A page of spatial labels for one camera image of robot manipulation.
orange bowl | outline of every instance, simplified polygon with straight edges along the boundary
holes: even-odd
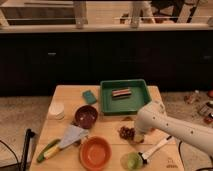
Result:
[[[101,137],[87,139],[80,149],[80,160],[82,165],[90,171],[101,171],[104,169],[111,157],[109,143]]]

black cable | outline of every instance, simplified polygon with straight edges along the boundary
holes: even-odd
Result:
[[[10,150],[10,152],[14,155],[14,157],[16,158],[18,170],[21,171],[20,166],[19,166],[18,157],[16,156],[16,153],[4,141],[0,140],[0,143],[5,145],[5,147],[7,147]]]
[[[181,145],[182,145],[183,141],[180,141],[179,144],[178,144],[178,152],[179,152],[179,155],[180,155],[180,159],[183,163],[183,159],[182,159],[182,155],[181,155]],[[212,164],[213,164],[213,157],[212,156],[209,156]],[[197,169],[196,171],[213,171],[213,167],[203,167],[203,168],[199,168]]]
[[[182,143],[183,143],[183,141],[180,141],[179,144],[178,144],[178,152],[179,152],[179,155],[180,155],[181,162],[183,163],[182,154],[181,154],[181,150],[180,150]]]
[[[213,171],[213,167],[203,167],[203,168],[197,169],[196,171]]]

tray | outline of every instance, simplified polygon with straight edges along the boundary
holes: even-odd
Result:
[[[131,89],[129,98],[114,100],[112,90]],[[100,89],[101,111],[105,116],[132,115],[151,101],[146,82],[143,79],[102,81]]]

wall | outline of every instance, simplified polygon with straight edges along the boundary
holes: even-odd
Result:
[[[143,78],[161,90],[213,86],[212,31],[0,34],[0,95]]]

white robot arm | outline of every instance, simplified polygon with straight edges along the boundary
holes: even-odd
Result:
[[[146,134],[152,127],[162,130],[213,156],[213,129],[178,120],[165,114],[160,101],[142,107],[134,122],[136,134]]]

